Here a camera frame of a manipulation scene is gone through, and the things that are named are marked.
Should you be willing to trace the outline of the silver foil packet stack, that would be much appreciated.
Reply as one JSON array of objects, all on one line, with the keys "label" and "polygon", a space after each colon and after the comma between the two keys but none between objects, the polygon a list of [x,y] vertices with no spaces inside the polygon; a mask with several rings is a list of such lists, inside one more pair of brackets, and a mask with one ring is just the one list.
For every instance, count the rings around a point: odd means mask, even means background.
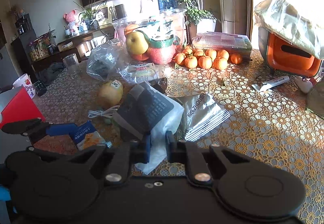
[{"label": "silver foil packet stack", "polygon": [[178,140],[194,142],[204,137],[230,117],[208,93],[172,97],[184,108],[180,125],[175,133]]}]

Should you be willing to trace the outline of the clear flat plastic box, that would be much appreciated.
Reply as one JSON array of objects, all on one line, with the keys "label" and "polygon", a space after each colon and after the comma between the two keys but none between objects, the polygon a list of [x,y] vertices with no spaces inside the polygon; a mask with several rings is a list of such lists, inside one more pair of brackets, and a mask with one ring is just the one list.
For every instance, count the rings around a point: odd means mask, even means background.
[{"label": "clear flat plastic box", "polygon": [[244,59],[250,59],[252,44],[246,35],[222,32],[198,33],[192,40],[195,48],[227,50],[229,54],[239,53]]}]

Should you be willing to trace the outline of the white strawberry mug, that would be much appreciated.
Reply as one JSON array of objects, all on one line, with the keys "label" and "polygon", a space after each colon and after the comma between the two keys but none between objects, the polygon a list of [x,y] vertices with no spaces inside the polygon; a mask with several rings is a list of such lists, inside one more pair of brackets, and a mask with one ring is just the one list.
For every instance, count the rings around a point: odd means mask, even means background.
[{"label": "white strawberry mug", "polygon": [[23,74],[20,76],[17,80],[14,81],[13,87],[18,88],[23,86],[25,91],[28,93],[31,99],[33,99],[36,95],[36,90],[33,86],[33,83],[31,81],[31,78],[28,74]]}]

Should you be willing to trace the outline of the pink plush pig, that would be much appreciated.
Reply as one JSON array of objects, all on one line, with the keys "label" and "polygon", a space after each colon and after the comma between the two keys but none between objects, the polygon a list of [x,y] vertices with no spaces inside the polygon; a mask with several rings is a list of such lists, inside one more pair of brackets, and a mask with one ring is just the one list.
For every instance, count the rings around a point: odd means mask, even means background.
[{"label": "pink plush pig", "polygon": [[76,14],[77,14],[76,10],[72,10],[63,15],[63,19],[68,24],[68,29],[70,30],[71,35],[76,34],[78,31],[79,21],[76,17]]}]

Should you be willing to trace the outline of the black snack packet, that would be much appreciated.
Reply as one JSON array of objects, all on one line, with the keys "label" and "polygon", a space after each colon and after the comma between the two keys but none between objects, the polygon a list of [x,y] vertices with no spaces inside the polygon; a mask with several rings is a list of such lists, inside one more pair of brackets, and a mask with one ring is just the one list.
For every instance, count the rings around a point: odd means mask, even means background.
[{"label": "black snack packet", "polygon": [[149,84],[160,93],[165,94],[167,89],[167,78],[162,77],[155,80],[151,80]]}]

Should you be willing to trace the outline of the yellow apple in bowl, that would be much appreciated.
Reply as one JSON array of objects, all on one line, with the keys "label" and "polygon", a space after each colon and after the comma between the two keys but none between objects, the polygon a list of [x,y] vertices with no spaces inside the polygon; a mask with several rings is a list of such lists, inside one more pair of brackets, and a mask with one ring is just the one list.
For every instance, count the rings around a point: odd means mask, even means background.
[{"label": "yellow apple in bowl", "polygon": [[149,44],[142,32],[134,31],[127,35],[126,46],[131,54],[140,55],[147,51]]}]

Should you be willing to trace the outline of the blue yellow snack packet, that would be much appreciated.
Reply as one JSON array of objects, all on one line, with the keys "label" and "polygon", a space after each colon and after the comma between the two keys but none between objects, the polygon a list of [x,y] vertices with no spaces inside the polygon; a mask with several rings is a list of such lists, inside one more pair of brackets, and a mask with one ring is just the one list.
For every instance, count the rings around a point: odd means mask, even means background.
[{"label": "blue yellow snack packet", "polygon": [[113,146],[112,142],[107,142],[98,133],[91,121],[87,121],[84,124],[77,126],[69,132],[69,136],[79,151],[97,145],[107,146],[108,148]]}]

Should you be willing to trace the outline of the clear drinking glass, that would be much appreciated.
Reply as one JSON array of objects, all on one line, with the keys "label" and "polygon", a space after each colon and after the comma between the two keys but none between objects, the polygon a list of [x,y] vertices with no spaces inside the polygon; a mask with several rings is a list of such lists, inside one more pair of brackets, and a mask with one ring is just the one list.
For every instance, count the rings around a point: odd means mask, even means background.
[{"label": "clear drinking glass", "polygon": [[63,58],[63,63],[67,68],[68,74],[71,78],[76,78],[81,74],[81,68],[77,59],[77,55],[75,53],[65,56]]}]

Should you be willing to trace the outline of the clear bag with food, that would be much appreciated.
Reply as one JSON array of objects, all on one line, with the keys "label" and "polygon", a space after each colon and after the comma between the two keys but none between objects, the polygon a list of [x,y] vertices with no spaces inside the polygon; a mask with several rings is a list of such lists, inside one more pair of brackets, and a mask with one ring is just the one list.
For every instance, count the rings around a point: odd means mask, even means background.
[{"label": "clear bag with food", "polygon": [[128,84],[140,84],[163,77],[162,70],[162,65],[145,63],[127,65],[122,70],[119,70],[118,73]]}]

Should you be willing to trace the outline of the grey white paper bag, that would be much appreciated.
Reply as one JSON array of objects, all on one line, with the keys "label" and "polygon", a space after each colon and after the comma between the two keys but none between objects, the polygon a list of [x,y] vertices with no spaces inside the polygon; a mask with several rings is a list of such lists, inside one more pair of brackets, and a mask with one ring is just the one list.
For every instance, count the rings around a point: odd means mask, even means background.
[{"label": "grey white paper bag", "polygon": [[135,166],[145,175],[150,174],[165,158],[165,134],[176,133],[184,112],[177,101],[159,92],[148,82],[135,85],[113,114],[124,141],[142,141],[150,136],[150,154],[145,162]]}]

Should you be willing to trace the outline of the yellow pear on table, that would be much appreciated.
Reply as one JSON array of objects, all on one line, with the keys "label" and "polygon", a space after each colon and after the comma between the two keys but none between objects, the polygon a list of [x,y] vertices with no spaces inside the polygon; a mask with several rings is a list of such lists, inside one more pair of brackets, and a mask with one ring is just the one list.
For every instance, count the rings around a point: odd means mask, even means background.
[{"label": "yellow pear on table", "polygon": [[123,85],[118,80],[112,80],[103,84],[97,93],[97,103],[103,109],[109,109],[118,105],[123,97]]}]

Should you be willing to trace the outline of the white plastic bin liner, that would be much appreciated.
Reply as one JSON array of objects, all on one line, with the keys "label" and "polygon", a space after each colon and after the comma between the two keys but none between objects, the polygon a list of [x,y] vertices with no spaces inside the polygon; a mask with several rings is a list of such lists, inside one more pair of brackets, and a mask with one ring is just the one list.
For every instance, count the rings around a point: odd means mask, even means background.
[{"label": "white plastic bin liner", "polygon": [[323,59],[323,0],[263,0],[256,24],[317,59]]}]

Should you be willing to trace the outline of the black cloth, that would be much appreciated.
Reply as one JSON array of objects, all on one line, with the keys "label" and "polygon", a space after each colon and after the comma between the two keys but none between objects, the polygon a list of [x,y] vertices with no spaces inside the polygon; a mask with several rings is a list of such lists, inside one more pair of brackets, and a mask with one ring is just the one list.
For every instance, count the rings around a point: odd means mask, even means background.
[{"label": "black cloth", "polygon": [[64,70],[63,63],[52,63],[47,69],[39,72],[39,80],[41,80],[45,86],[50,85],[56,77]]}]

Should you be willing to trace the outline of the black speaker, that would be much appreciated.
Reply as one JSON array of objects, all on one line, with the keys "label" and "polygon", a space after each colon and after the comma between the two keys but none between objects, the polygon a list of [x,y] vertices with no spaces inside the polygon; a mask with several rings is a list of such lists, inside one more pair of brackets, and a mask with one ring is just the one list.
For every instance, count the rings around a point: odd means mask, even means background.
[{"label": "black speaker", "polygon": [[121,19],[126,16],[125,7],[123,4],[118,4],[115,6],[116,18]]}]

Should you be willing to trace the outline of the wooden tv cabinet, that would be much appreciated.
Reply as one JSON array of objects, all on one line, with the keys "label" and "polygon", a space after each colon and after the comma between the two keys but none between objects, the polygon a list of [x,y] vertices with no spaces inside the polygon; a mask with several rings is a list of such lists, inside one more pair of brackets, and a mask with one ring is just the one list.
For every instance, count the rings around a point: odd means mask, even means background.
[{"label": "wooden tv cabinet", "polygon": [[94,39],[103,37],[111,39],[114,37],[114,28],[112,24],[101,26],[96,30],[83,31],[80,34],[66,38],[58,43],[58,52],[54,52],[49,56],[38,59],[32,63],[32,69],[35,73],[48,68],[52,63],[62,63],[63,58],[75,53],[79,62],[86,59],[86,53],[89,52],[94,45]]}]

